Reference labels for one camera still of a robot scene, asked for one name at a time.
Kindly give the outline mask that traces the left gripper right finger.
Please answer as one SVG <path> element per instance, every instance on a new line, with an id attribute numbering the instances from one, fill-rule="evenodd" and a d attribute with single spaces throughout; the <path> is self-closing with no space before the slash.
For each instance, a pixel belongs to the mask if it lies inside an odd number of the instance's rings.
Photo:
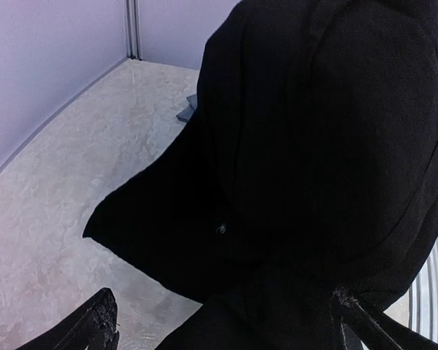
<path id="1" fill-rule="evenodd" d="M 344 287 L 333 292 L 331 315 L 336 349 L 347 348 L 345 328 L 351 329 L 368 349 L 438 349 L 438 343 L 399 324 Z"/>

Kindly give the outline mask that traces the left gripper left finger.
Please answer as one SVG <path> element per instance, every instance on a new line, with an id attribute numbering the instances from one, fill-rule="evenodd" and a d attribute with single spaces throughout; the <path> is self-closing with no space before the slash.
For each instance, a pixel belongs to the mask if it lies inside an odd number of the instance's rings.
<path id="1" fill-rule="evenodd" d="M 118 307 L 112 290 L 104 287 L 56 326 L 18 350 L 112 350 L 118 347 Z"/>

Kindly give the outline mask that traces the black long sleeve shirt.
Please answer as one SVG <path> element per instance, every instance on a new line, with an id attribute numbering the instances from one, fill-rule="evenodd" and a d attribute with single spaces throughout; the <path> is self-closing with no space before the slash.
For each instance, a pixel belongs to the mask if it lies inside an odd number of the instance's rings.
<path id="1" fill-rule="evenodd" d="M 241 1 L 196 95 L 83 235 L 201 303 L 161 349 L 332 349 L 334 290 L 385 310 L 438 236 L 438 1 Z"/>

